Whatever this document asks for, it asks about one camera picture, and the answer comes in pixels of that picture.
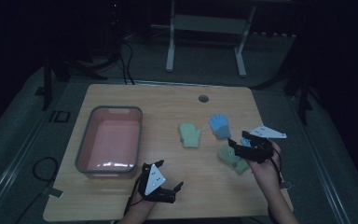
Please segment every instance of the plastic bin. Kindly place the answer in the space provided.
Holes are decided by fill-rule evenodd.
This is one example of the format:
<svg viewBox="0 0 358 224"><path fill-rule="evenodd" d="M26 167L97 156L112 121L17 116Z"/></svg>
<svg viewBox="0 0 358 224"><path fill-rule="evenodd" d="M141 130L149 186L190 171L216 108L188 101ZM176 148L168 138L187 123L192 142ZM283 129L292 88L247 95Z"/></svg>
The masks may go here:
<svg viewBox="0 0 358 224"><path fill-rule="evenodd" d="M132 178L142 119L142 110L136 106L95 107L76 156L76 169L89 178Z"/></svg>

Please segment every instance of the gray floor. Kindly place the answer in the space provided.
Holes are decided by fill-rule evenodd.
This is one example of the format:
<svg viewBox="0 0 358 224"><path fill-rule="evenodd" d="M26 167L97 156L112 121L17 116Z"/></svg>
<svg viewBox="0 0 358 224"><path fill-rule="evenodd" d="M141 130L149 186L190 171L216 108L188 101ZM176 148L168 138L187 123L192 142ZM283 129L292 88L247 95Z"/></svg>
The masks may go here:
<svg viewBox="0 0 358 224"><path fill-rule="evenodd" d="M191 37L197 36L198 42ZM137 35L128 35L132 48L130 71L136 84L185 83L196 85L250 87L276 75L293 38L251 35L243 53L248 77L239 77L234 59L233 37L222 39L204 34L181 33L171 73L165 72L168 50L166 30L156 29L150 42ZM124 60L130 58L130 48L123 46ZM109 79L102 83L124 84L120 63L98 73ZM282 93L287 80L262 91L253 91L265 125L287 133L279 140L282 147L282 173L293 184L289 195L295 213L302 223L358 223L358 174L348 152L327 113L317 101L309 97L313 110L307 112L308 125L296 115L297 97ZM69 83L54 82L54 100L48 111L41 111L43 98L35 96L43 85L42 70L30 77L22 91L13 100L0 119L0 180L7 186L0 193L0 223L15 223L32 199L46 183L33 176L34 164L47 156L61 161L76 116L87 87L92 80L74 73ZM68 122L50 120L53 111L70 112ZM22 163L13 162L20 155ZM49 163L43 164L41 174L52 172ZM8 172L9 180L2 178L7 167L18 168ZM42 195L27 211L21 223L45 223L43 210L47 197ZM255 217L269 223L267 217ZM169 220L164 223L257 223L249 217L215 220Z"/></svg>

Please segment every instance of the wire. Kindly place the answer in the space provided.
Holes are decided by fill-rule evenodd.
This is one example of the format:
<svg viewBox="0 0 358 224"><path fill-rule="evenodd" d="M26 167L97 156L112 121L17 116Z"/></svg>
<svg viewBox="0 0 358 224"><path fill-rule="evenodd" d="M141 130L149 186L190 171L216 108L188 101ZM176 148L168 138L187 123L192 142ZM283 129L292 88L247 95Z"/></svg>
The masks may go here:
<svg viewBox="0 0 358 224"><path fill-rule="evenodd" d="M127 75L129 77L132 85L135 85L135 82L133 81L132 76L130 74L130 63L131 63L131 60L132 60L133 50L132 50L132 47L129 44L127 44L126 42L123 42L123 44L125 46L127 46L130 49L130 52L131 52L130 53L130 58L129 58L128 62L127 62L127 65L124 63L124 59L123 59L122 55L120 54L120 60L121 60L121 63L123 65L122 70L123 70L124 83L127 85L127 79L126 79L126 75Z"/></svg>
<svg viewBox="0 0 358 224"><path fill-rule="evenodd" d="M278 181L279 181L279 185L282 183L282 177L281 177L281 169L282 169L282 159L281 159L281 154L278 152L277 149L275 149L276 153L278 154L278 158L279 158L279 168L277 166L277 163L275 163L275 161L271 158L269 158L269 160L272 162L272 164L274 165L274 168L277 172L278 175Z"/></svg>
<svg viewBox="0 0 358 224"><path fill-rule="evenodd" d="M142 179L142 177L144 177L144 174L140 174L140 175L138 176L138 178L135 180L135 184L133 185L133 189L132 189L131 196L130 196L130 198L129 198L128 201L127 201L126 208L124 209L124 215L127 214L127 212L129 211L129 209L130 209L131 206L136 205L137 203L139 203L139 202L141 202L141 201L143 200L143 199L142 199L141 201L139 201L139 202L137 202L137 203L131 204L133 194L135 193L136 187L138 186L139 181Z"/></svg>
<svg viewBox="0 0 358 224"><path fill-rule="evenodd" d="M49 178L44 178L41 177L40 175L37 174L36 172L36 167L42 162L42 161L46 161L46 160L51 160L54 162L54 171L53 174L49 177ZM51 182L53 182L56 179L57 173L58 173L58 162L57 160L55 160L52 157L45 157L39 161L37 161L34 166L33 166L33 175L36 179L44 181L44 182L48 182L46 184L46 186L39 191L39 193L37 193L37 195L31 200L31 202L27 205L27 207L22 211L22 213L20 214L20 216L17 218L16 220L16 224L20 223L20 221L22 220L22 218L25 216L25 214L28 212L28 210L34 205L34 203L37 201L37 199L39 199L39 197L42 195L42 192L44 191L44 189L48 188L48 186L51 184Z"/></svg>

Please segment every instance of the small circle on table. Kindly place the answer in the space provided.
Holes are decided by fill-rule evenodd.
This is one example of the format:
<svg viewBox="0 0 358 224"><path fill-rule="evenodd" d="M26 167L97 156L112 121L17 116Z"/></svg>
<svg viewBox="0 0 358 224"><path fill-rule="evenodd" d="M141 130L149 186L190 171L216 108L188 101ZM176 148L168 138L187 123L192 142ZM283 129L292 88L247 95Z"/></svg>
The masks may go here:
<svg viewBox="0 0 358 224"><path fill-rule="evenodd" d="M199 96L199 100L202 102L202 103L207 103L209 101L209 97L207 95L200 95Z"/></svg>

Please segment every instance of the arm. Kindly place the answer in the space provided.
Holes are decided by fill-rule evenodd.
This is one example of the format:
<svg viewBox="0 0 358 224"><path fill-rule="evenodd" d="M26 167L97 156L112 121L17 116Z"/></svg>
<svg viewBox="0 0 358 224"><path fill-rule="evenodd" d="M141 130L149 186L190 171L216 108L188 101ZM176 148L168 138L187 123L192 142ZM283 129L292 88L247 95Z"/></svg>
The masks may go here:
<svg viewBox="0 0 358 224"><path fill-rule="evenodd" d="M132 206L118 224L142 224L156 205L156 202L144 201L138 188L135 192L131 201Z"/></svg>
<svg viewBox="0 0 358 224"><path fill-rule="evenodd" d="M272 145L280 153L281 148L272 142ZM274 153L272 159L279 164L278 153ZM255 161L248 161L251 167L257 185L263 191L268 202L270 213L279 223L298 223L295 215L284 199L279 186L278 176L271 161L265 161L261 164Z"/></svg>

